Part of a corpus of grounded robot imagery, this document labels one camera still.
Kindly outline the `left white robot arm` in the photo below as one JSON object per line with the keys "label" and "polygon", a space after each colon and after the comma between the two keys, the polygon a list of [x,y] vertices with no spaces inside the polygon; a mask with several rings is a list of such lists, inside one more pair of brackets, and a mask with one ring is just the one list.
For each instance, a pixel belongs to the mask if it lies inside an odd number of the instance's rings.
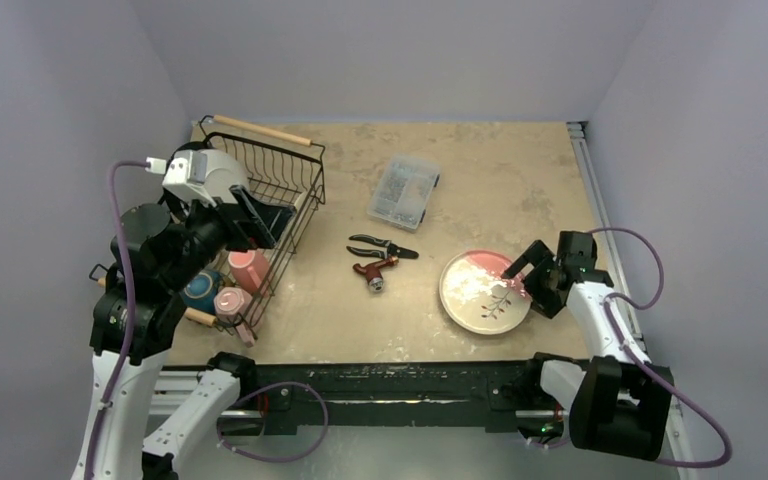
{"label": "left white robot arm", "polygon": [[156,430],[148,431],[157,380],[185,314],[183,291],[223,250],[275,247],[297,210],[241,186],[232,201],[194,202],[187,218],[145,203],[116,217],[115,260],[93,308],[93,393],[76,479],[174,479],[222,409],[257,399],[252,360],[220,353],[206,376]]}

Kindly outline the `green rimmed plate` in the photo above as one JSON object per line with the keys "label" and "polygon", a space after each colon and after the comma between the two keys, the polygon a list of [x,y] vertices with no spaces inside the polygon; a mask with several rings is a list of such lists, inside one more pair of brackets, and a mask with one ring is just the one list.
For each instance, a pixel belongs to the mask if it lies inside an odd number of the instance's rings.
{"label": "green rimmed plate", "polygon": [[[183,151],[179,150],[173,157]],[[244,166],[225,151],[217,149],[194,151],[203,152],[208,157],[205,187],[216,201],[216,205],[219,203],[219,200],[221,203],[236,204],[236,200],[230,194],[229,188],[233,185],[243,185],[249,189],[249,174]]]}

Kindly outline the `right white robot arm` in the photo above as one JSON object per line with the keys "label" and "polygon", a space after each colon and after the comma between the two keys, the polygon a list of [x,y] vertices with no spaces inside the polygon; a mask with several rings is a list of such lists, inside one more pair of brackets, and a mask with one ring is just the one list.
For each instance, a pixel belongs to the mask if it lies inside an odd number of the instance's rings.
{"label": "right white robot arm", "polygon": [[533,406],[555,399],[567,410],[564,435],[573,446],[655,461],[674,379],[633,338],[609,273],[596,266],[597,251],[592,234],[563,231],[556,249],[536,240],[504,271],[504,279],[520,279],[536,313],[553,318],[568,310],[590,355],[586,362],[536,355],[540,369],[524,376],[521,392]]}

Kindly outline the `pink faceted ceramic cup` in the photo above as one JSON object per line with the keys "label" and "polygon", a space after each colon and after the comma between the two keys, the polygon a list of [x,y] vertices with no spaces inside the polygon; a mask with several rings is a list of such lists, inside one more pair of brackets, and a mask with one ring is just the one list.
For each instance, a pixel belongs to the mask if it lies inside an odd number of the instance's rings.
{"label": "pink faceted ceramic cup", "polygon": [[213,299],[217,324],[226,327],[241,324],[252,300],[251,294],[239,287],[220,290]]}

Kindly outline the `pink ceramic mug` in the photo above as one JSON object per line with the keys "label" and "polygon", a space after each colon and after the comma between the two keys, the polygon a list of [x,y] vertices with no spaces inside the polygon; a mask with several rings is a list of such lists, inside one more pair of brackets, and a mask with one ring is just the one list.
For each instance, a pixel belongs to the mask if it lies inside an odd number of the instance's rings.
{"label": "pink ceramic mug", "polygon": [[236,284],[251,295],[260,295],[271,267],[266,256],[257,250],[230,251],[227,262]]}

